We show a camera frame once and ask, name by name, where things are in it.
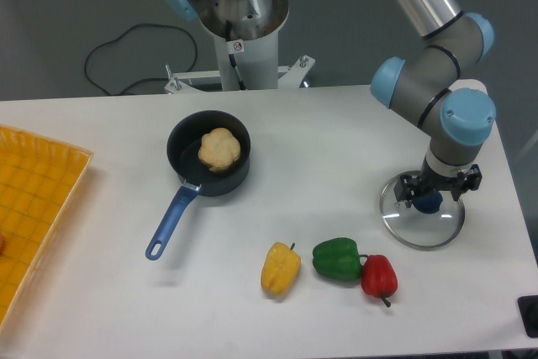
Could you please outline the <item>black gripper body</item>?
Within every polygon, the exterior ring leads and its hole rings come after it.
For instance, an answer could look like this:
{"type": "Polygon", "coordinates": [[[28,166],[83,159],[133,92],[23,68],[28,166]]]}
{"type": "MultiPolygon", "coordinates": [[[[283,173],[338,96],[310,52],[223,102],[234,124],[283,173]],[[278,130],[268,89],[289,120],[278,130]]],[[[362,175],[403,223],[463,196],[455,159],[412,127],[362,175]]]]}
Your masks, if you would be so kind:
{"type": "Polygon", "coordinates": [[[419,195],[437,192],[449,192],[453,198],[459,198],[461,193],[455,177],[445,177],[435,171],[423,170],[419,173],[419,195]]]}

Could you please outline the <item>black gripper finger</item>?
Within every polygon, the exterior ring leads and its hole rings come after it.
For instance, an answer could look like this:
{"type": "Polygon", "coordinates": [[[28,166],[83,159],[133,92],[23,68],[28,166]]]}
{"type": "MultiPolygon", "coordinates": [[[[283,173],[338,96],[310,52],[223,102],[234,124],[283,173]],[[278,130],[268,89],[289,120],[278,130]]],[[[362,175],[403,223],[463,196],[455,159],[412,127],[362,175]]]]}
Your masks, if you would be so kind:
{"type": "Polygon", "coordinates": [[[410,208],[420,195],[420,177],[413,174],[400,174],[394,186],[394,196],[398,202],[410,208]]]}
{"type": "Polygon", "coordinates": [[[461,195],[468,191],[477,191],[482,181],[482,173],[478,164],[473,164],[467,172],[458,172],[451,180],[451,196],[457,202],[461,195]]]}

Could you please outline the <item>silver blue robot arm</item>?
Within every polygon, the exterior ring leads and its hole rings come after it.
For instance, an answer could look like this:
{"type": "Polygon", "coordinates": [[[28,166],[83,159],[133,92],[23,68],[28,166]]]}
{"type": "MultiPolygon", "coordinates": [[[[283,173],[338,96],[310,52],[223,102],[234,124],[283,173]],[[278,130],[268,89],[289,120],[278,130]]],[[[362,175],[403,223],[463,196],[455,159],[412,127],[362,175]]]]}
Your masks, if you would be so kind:
{"type": "MultiPolygon", "coordinates": [[[[278,71],[278,33],[289,13],[287,0],[166,0],[186,20],[199,20],[214,37],[224,90],[295,86],[303,73],[278,71]]],[[[419,207],[436,192],[458,199],[482,180],[475,158],[496,117],[484,92],[453,84],[480,61],[494,42],[492,25],[464,13],[456,0],[397,0],[426,46],[412,61],[386,60],[370,90],[386,108],[430,137],[417,174],[398,177],[395,197],[419,207]]]]}

